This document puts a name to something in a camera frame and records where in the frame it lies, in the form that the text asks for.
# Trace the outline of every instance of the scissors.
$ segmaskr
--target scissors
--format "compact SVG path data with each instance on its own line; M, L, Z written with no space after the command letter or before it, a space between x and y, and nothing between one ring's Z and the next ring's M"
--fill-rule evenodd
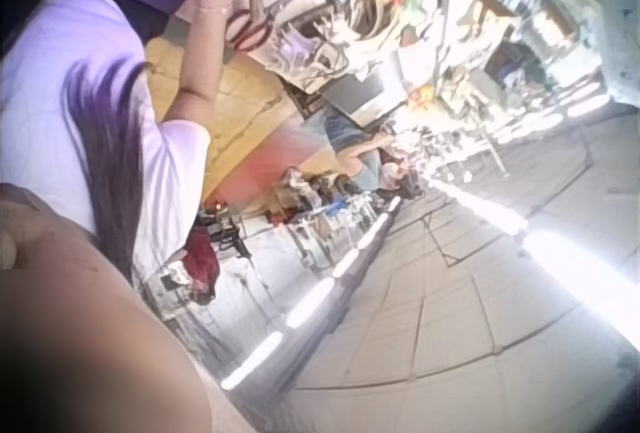
M242 9L233 13L227 20L225 39L237 52L247 53L263 46L271 37L274 21L278 13L293 0L277 0L264 9L264 15L257 15L261 5L250 0L251 9Z

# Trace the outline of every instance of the woman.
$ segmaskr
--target woman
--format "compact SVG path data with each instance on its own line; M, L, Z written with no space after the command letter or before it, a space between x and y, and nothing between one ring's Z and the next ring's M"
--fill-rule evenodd
M2 65L0 182L87 230L130 282L183 246L198 208L232 0L197 1L161 124L143 43L184 0L44 0Z
M406 162L384 151L393 142L392 136L384 132L371 135L329 105L325 106L324 128L340 166L360 190L403 198L417 194L404 186L410 173Z
M128 1L3 3L1 373L20 431L212 429L193 364L130 283L195 218L232 0L196 0L160 125Z

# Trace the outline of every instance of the white t-shirt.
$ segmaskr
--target white t-shirt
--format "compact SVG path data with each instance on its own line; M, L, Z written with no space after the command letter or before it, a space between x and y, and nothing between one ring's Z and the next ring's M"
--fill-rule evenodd
M127 58L124 79L145 61L144 47L112 0L45 0L2 64L0 182L31 191L94 234L84 148L62 106L63 85L77 62L86 62L93 82L121 58ZM189 121L157 123L146 78L135 95L141 104L144 203L134 261L146 279L186 241L210 136Z

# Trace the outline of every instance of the skin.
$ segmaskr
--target skin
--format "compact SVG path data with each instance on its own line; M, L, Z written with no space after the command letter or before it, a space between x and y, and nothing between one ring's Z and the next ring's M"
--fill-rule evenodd
M378 148L384 148L393 142L393 137L386 133L377 133L371 140L349 146L336 154L338 163L351 178L357 176L365 167L359 156Z
M222 68L222 8L231 1L197 0L169 119L209 119ZM190 357L86 231L29 192L4 188L0 247L2 346L10 346L12 366L26 362L41 374L36 391L50 382L51 397L43 388L34 398L56 402L60 431L212 431L215 408Z

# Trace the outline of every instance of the ceiling light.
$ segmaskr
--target ceiling light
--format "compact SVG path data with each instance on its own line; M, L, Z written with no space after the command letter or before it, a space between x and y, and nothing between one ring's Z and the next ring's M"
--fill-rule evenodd
M358 242L359 250L364 250L366 247L368 247L371 244L371 242L373 242L374 238L376 237L376 234L378 233L378 231L380 231L380 228L382 228L382 225L384 225L384 222L387 221L388 218L389 218L388 213L383 213L378 217L378 219L373 224L373 226L369 229L369 231L367 231L367 234L364 235Z
M582 103L578 103L577 105L570 106L567 109L567 114L575 118L576 116L581 116L586 113L589 113L593 110L597 110L598 108L602 108L604 105L609 103L611 97L608 94L594 96L593 98L589 98Z
M514 210L505 208L502 205L462 191L452 185L447 185L441 181L432 180L431 186L443 191L451 198L458 200L462 206L469 208L476 215L488 221L495 227L504 231L508 235L515 236L519 232L526 230L529 222L516 213Z
M510 141L513 141L513 136L511 136L511 135L504 135L504 136L501 136L500 138L498 138L498 144L499 145L506 145Z
M561 235L534 231L524 248L571 294L640 350L640 287Z
M534 131L548 130L562 123L563 119L564 117L560 113L554 113L536 122L536 124L533 125L533 129Z
M231 373L231 375L229 375L229 377L220 384L222 389L230 391L238 386L252 371L271 356L276 348L280 346L283 338L284 335L279 331L271 333L271 335L269 335L267 339L253 351L253 353L251 353L249 358L242 363L240 368Z
M318 309L336 284L333 278L325 278L305 296L287 317L289 328L298 328Z
M589 83L581 88L578 88L574 93L571 94L571 99L573 101L578 101L584 98L585 96L589 96L594 91L600 89L602 85L598 82Z
M524 138L525 136L531 134L533 130L529 126L520 125L520 128L514 130L511 134L512 138Z
M356 258L358 258L359 254L360 250L356 249L353 249L349 253L347 253L333 269L333 277L340 278L342 275L344 275L349 267L353 264L353 262L356 261Z
M400 198L399 196L396 196L393 200L391 200L391 203L389 204L389 213L395 211L401 201L402 198Z

